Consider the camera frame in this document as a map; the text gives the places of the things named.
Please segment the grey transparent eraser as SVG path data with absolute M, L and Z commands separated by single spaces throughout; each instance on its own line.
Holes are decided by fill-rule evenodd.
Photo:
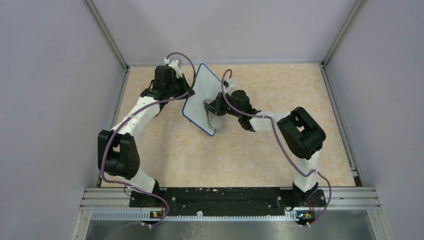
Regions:
M 215 112 L 214 112 L 215 108 L 211 106 L 212 103 L 213 103 L 213 100 L 211 99 L 205 99 L 203 101 L 204 109 L 207 115 L 207 121 L 213 130 L 220 131 L 224 127 L 224 121 L 220 116 L 215 115 Z

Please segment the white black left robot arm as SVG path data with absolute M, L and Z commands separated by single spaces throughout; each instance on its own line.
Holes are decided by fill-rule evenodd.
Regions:
M 187 99 L 194 93 L 176 60 L 157 66 L 149 87 L 142 91 L 130 112 L 110 130 L 98 134 L 102 181 L 110 182 L 106 175 L 117 177 L 115 183 L 134 189 L 149 207 L 163 201 L 158 182 L 141 168 L 137 138 L 169 102 Z

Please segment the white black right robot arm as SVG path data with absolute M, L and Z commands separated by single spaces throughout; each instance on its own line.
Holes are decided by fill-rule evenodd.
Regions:
M 221 128 L 222 116 L 234 116 L 246 131 L 273 132 L 284 156 L 288 157 L 277 133 L 280 131 L 297 162 L 288 158 L 296 170 L 296 176 L 292 191 L 281 197 L 279 204 L 292 210 L 294 207 L 307 206 L 313 200 L 318 189 L 318 158 L 326 134 L 303 107 L 296 107 L 290 113 L 264 113 L 252 107 L 244 90 L 236 90 L 232 94 L 220 92 L 215 99 L 204 100 L 203 105 L 213 129 Z

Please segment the blue framed whiteboard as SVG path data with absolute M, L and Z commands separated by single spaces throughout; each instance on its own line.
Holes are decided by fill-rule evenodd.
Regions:
M 181 110 L 182 115 L 204 133 L 213 137 L 216 130 L 209 123 L 204 101 L 214 100 L 221 92 L 221 80 L 204 63 L 201 63 L 196 72 L 196 83 L 193 87 L 194 95 L 185 100 Z

